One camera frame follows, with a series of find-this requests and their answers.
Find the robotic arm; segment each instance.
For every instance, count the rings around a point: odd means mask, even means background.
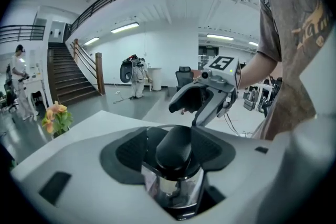
[[[181,88],[169,104],[169,111],[185,108],[197,111],[193,126],[205,126],[223,116],[237,99],[241,73],[238,58],[217,56],[205,65],[197,81]]]

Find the stair railing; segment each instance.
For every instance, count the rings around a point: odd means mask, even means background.
[[[77,63],[77,59],[80,59],[83,65],[90,71],[90,73],[97,80],[98,91],[100,94],[105,94],[105,85],[104,85],[104,77],[103,77],[103,68],[102,68],[102,60],[101,53],[96,53],[96,60],[94,61],[88,53],[83,50],[78,44],[78,39],[75,39],[72,44],[70,44],[71,48],[74,50],[73,58]]]

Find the black rubber pad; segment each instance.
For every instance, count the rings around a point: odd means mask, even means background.
[[[259,147],[255,148],[254,150],[259,151],[259,152],[264,153],[264,154],[266,154],[268,152],[268,148],[262,147],[262,146],[259,146]]]
[[[49,203],[55,205],[58,197],[64,190],[65,186],[68,184],[70,178],[71,175],[64,172],[54,173],[47,184],[45,184],[44,187],[39,191],[39,194]]]

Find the fluorescent light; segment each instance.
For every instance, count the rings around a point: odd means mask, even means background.
[[[133,23],[133,24],[130,24],[130,25],[125,25],[125,26],[119,27],[119,28],[117,28],[115,30],[112,30],[111,32],[115,34],[115,33],[118,33],[120,31],[124,31],[124,30],[130,29],[130,28],[134,28],[134,27],[138,27],[138,26],[139,26],[138,23]]]
[[[259,46],[259,44],[258,43],[255,43],[255,42],[249,42],[249,44],[251,44],[251,45],[254,45],[254,46]]]
[[[224,37],[224,36],[211,35],[211,34],[207,34],[206,37],[220,38],[220,39],[226,39],[226,40],[233,40],[232,37]]]
[[[99,39],[99,37],[94,37],[93,39],[89,40],[88,42],[84,43],[84,45],[89,45],[91,44],[92,42],[95,42]]]

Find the gray t-shirt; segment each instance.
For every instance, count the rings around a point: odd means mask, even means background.
[[[299,75],[323,46],[333,24],[323,0],[260,0],[258,53],[282,62],[282,85],[253,137],[273,140],[315,115]]]

